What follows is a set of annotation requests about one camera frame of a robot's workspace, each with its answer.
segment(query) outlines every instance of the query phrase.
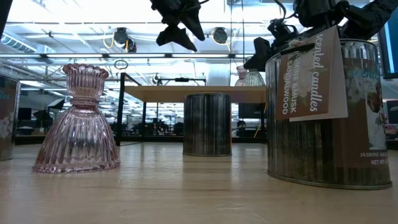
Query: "ceiling light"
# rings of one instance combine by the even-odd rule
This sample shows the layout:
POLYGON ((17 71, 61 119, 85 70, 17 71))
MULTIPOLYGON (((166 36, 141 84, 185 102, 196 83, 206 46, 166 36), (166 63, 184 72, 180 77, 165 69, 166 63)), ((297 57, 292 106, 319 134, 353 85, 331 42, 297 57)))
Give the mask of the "ceiling light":
POLYGON ((252 55, 252 54, 246 54, 246 55, 238 54, 238 55, 235 55, 235 58, 246 58, 248 55, 252 55))
POLYGON ((102 108, 107 108, 107 109, 113 108, 113 106, 111 106, 111 105, 100 105, 100 107, 102 107, 102 108))
POLYGON ((64 94, 58 93, 56 91, 49 91, 49 93, 52 93, 52 94, 57 95, 57 96, 65 96, 64 94))
POLYGON ((0 58, 39 58, 39 54, 0 54, 0 58))
POLYGON ((21 81, 22 84, 35 86, 35 87, 46 87, 45 85, 37 82, 37 81, 21 81))
POLYGON ((101 54, 47 54, 49 58, 102 58, 101 54))
POLYGON ((164 54, 109 54, 113 58, 164 58, 164 54))
POLYGON ((37 88, 21 88, 21 91, 39 91, 37 88))
POLYGON ((111 90, 104 91, 104 94, 105 94, 105 95, 108 95, 108 96, 110 96, 110 97, 112 97, 112 98, 115 98, 115 99, 118 99, 118 98, 119 98, 119 95, 120 95, 120 93, 115 92, 115 91, 111 91, 111 90))
POLYGON ((100 50, 103 50, 103 51, 105 51, 106 53, 110 53, 107 49, 100 49, 100 50))
POLYGON ((172 54, 173 58, 228 58, 228 54, 172 54))
POLYGON ((53 89, 51 89, 51 88, 46 88, 46 89, 44 89, 44 90, 46 90, 46 91, 66 91, 67 89, 66 88, 53 88, 53 89))

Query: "white flower illustration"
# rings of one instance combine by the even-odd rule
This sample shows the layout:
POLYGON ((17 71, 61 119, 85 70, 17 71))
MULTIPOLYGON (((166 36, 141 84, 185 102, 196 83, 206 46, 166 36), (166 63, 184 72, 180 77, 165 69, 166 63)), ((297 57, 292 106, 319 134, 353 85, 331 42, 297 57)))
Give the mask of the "white flower illustration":
POLYGON ((363 82, 358 78, 353 78, 351 85, 349 86, 348 96, 351 97, 353 103, 359 102, 361 99, 365 99, 365 92, 363 89, 363 82))
POLYGON ((9 117, 0 119, 0 138, 7 138, 12 133, 15 111, 11 111, 9 117))
POLYGON ((306 97, 308 92, 311 92, 312 72, 307 72, 298 80, 297 93, 301 97, 306 97))
POLYGON ((346 79, 346 87, 350 87, 351 86, 351 79, 347 78, 346 79))

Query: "metal tin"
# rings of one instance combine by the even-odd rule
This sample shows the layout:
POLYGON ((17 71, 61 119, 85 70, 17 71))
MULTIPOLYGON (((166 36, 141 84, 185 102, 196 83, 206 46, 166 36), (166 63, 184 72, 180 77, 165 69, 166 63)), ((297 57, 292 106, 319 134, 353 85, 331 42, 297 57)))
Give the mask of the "metal tin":
MULTIPOLYGON (((370 62, 378 67, 377 48, 372 43, 341 39, 341 51, 345 68, 349 66, 348 62, 355 60, 362 63, 370 62)), ((344 119, 300 122, 275 120, 279 67, 280 55, 272 57, 266 65, 269 175, 317 187, 356 190, 391 187, 387 161, 384 160, 383 164, 376 166, 373 165, 373 161, 362 158, 362 154, 352 153, 370 150, 370 146, 358 146, 368 139, 368 135, 363 134, 363 129, 367 129, 369 123, 366 115, 360 116, 366 114, 365 107, 356 111, 349 108, 349 116, 344 119), (358 124, 364 124, 364 128, 356 127, 358 124)), ((373 152, 385 155, 387 150, 373 152)))
POLYGON ((231 98, 223 93, 185 96, 183 154, 231 155, 231 98))
POLYGON ((18 80, 0 75, 0 161, 12 156, 20 89, 18 80))

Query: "ceiling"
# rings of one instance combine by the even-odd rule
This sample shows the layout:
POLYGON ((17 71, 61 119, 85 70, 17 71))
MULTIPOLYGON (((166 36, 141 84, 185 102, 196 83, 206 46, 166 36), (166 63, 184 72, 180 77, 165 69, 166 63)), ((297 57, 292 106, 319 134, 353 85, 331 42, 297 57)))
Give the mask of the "ceiling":
MULTIPOLYGON (((267 30, 270 21, 283 16, 279 6, 273 0, 210 0, 201 5, 200 20, 206 40, 201 42, 187 31, 188 36, 200 54, 245 54, 254 53, 253 40, 257 37, 273 41, 267 30), (217 44, 212 32, 216 27, 224 27, 228 34, 227 43, 217 44)), ((293 13, 293 0, 281 1, 287 8, 287 14, 293 13)), ((363 6, 368 0, 352 0, 351 4, 363 6)), ((13 0, 7 20, 5 34, 32 46, 37 53, 58 54, 106 54, 124 53, 113 45, 113 32, 118 27, 126 27, 127 32, 137 45, 137 53, 179 53, 191 54, 178 44, 169 43, 158 46, 155 42, 159 32, 166 28, 162 17, 151 9, 149 0, 13 0)), ((287 20, 299 31, 304 27, 296 18, 287 20)), ((20 54, 21 51, 0 44, 0 53, 20 54)), ((52 63, 34 59, 13 58, 4 61, 0 58, 0 72, 9 73, 19 79, 63 80, 65 74, 60 71, 66 63, 87 63, 101 66, 110 72, 106 88, 118 88, 120 72, 126 72, 141 85, 153 85, 153 77, 158 73, 162 78, 206 78, 219 76, 222 85, 233 85, 238 79, 236 67, 243 59, 228 58, 133 58, 125 59, 129 64, 125 70, 118 70, 116 59, 52 59, 52 63)), ((65 88, 64 81, 25 82, 25 88, 37 88, 37 83, 46 88, 65 88)), ((194 82, 168 85, 197 85, 194 82)), ((398 98, 398 84, 395 81, 383 81, 385 98, 398 98)), ((55 91, 66 95, 65 91, 55 91)))

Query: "pink glass vase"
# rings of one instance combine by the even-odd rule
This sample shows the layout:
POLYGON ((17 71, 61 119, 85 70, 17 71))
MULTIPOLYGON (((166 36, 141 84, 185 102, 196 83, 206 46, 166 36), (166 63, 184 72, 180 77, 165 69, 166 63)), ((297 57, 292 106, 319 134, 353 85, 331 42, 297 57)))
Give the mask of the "pink glass vase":
POLYGON ((108 72, 84 64, 63 67, 72 106, 46 136, 33 170, 44 173, 112 169, 120 165, 112 130, 96 107, 108 72))
POLYGON ((239 79, 236 81, 235 86, 244 86, 244 77, 248 71, 243 67, 243 65, 236 67, 239 75, 239 79))

